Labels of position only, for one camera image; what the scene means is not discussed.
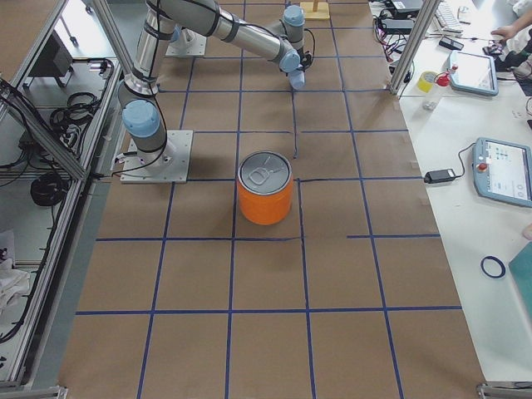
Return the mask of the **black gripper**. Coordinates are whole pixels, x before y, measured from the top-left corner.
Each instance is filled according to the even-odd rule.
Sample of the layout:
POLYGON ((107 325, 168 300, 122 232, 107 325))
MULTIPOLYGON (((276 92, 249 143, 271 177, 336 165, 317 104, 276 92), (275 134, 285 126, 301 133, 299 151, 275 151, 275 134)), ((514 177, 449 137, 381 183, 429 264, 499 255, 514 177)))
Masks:
POLYGON ((313 54, 310 51, 300 52, 299 71, 306 71, 313 64, 313 54))

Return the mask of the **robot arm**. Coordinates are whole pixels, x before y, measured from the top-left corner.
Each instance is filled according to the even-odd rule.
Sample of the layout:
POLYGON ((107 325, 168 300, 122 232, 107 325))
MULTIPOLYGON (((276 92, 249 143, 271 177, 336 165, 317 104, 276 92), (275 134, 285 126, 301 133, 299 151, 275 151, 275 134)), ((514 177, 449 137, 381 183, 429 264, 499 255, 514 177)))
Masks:
POLYGON ((240 19, 216 1, 149 1, 135 60, 119 89, 123 124, 136 146, 140 169, 154 173, 175 158, 165 119, 156 96, 163 58, 178 28, 203 37, 217 37, 277 65, 292 88, 305 85, 312 63, 303 50, 303 9, 290 5, 281 18, 262 27, 240 19))

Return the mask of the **person's hand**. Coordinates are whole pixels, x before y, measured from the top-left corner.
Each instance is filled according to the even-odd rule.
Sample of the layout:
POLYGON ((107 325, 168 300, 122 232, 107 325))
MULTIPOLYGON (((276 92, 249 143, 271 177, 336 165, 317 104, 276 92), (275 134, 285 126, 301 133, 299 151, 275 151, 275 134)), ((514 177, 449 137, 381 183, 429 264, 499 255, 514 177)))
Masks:
POLYGON ((498 27, 491 32, 494 37, 498 37, 500 40, 508 40, 514 37, 517 33, 517 28, 514 25, 506 25, 498 27))

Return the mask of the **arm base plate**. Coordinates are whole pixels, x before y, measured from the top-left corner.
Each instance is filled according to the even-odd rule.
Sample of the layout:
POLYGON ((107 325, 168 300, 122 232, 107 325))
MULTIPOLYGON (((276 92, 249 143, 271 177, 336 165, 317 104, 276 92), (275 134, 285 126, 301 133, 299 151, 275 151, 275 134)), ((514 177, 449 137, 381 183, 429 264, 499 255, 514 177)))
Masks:
POLYGON ((145 153, 130 139, 120 181, 123 184, 184 184, 188 179, 193 131, 167 131, 164 151, 145 153))
POLYGON ((190 30, 175 31, 166 50, 167 57, 203 57, 207 38, 190 30))

